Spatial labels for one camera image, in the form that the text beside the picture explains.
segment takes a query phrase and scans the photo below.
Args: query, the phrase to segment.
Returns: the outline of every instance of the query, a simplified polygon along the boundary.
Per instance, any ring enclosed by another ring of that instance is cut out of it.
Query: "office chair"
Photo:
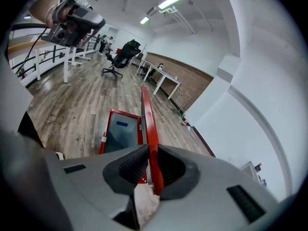
[[[102,76],[105,73],[113,73],[113,75],[115,76],[115,78],[117,78],[116,75],[120,75],[121,78],[123,78],[123,75],[117,71],[115,71],[115,67],[116,68],[124,68],[128,65],[130,59],[137,55],[138,53],[141,52],[141,50],[138,49],[138,47],[140,46],[140,44],[134,40],[127,42],[121,52],[115,56],[115,58],[112,58],[112,56],[108,53],[106,53],[107,56],[107,60],[111,61],[113,65],[111,65],[109,68],[112,69],[108,69],[108,68],[103,68],[102,70]]]

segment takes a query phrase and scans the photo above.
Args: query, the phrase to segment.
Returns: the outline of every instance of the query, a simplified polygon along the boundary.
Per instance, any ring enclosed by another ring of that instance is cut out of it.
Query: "ceiling light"
[[[148,20],[149,20],[148,17],[144,17],[144,18],[142,19],[142,21],[140,21],[140,23],[141,23],[141,24],[144,24],[144,23],[146,23]]]
[[[169,5],[171,5],[171,4],[173,4],[177,1],[179,1],[179,0],[166,0],[163,3],[159,4],[158,7],[162,10],[162,9],[168,7]]]

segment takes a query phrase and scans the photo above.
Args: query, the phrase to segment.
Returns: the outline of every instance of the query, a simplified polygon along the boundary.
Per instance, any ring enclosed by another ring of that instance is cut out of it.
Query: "white desk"
[[[147,77],[148,77],[148,75],[149,75],[149,72],[151,71],[152,68],[155,69],[157,72],[161,73],[161,75],[162,75],[162,76],[160,77],[159,81],[158,81],[157,84],[156,84],[157,87],[156,87],[156,89],[154,90],[153,95],[156,95],[158,89],[160,88],[160,86],[162,85],[162,83],[163,83],[163,81],[164,81],[164,79],[165,79],[166,77],[167,77],[168,79],[171,79],[171,80],[174,81],[175,83],[177,83],[177,85],[175,86],[175,88],[173,89],[173,91],[170,93],[170,95],[169,95],[169,97],[168,97],[168,99],[170,99],[171,96],[175,93],[175,91],[177,90],[177,88],[179,87],[179,85],[180,85],[181,83],[180,83],[177,79],[175,79],[174,77],[172,77],[171,75],[167,74],[167,73],[164,72],[163,70],[159,69],[158,67],[154,66],[152,63],[149,63],[149,62],[147,62],[147,61],[145,61],[145,60],[142,60],[142,61],[140,62],[139,67],[138,67],[138,69],[137,69],[137,74],[140,74],[140,73],[141,73],[141,70],[142,70],[142,69],[141,69],[141,66],[144,66],[145,63],[149,64],[150,67],[149,67],[149,70],[148,70],[148,72],[146,73],[146,75],[145,75],[143,81],[145,81],[145,80],[147,79]]]

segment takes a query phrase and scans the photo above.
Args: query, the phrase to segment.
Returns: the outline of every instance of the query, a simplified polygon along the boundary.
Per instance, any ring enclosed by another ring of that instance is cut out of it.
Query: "cable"
[[[48,29],[48,27],[44,29],[44,31],[39,35],[39,37],[37,38],[37,40],[33,43],[33,45],[31,46],[31,49],[30,49],[28,55],[26,56],[26,58],[25,58],[23,64],[22,64],[21,67],[16,71],[15,74],[17,74],[17,73],[22,69],[22,67],[25,65],[26,61],[28,60],[28,58],[29,58],[29,56],[30,56],[30,53],[31,53],[33,47],[35,46],[35,44],[37,43],[37,41],[40,39],[40,37],[44,34],[44,32],[45,32],[47,29]]]

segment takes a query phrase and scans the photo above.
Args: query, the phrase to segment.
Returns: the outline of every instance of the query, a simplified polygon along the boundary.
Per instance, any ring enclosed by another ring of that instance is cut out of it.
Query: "black rubber pad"
[[[103,169],[103,178],[115,193],[131,196],[148,166],[148,145],[116,159]]]
[[[185,197],[198,184],[200,178],[197,164],[169,147],[158,145],[158,166],[164,179],[160,200]]]
[[[85,169],[86,166],[84,166],[83,164],[78,164],[78,165],[74,165],[74,166],[71,166],[71,167],[65,167],[64,168],[64,171],[66,174],[69,174],[69,173],[73,173],[73,172],[76,172],[76,171],[80,171],[82,169]]]
[[[252,199],[251,196],[240,186],[227,188],[228,193],[241,209],[250,223],[265,214],[265,211]]]

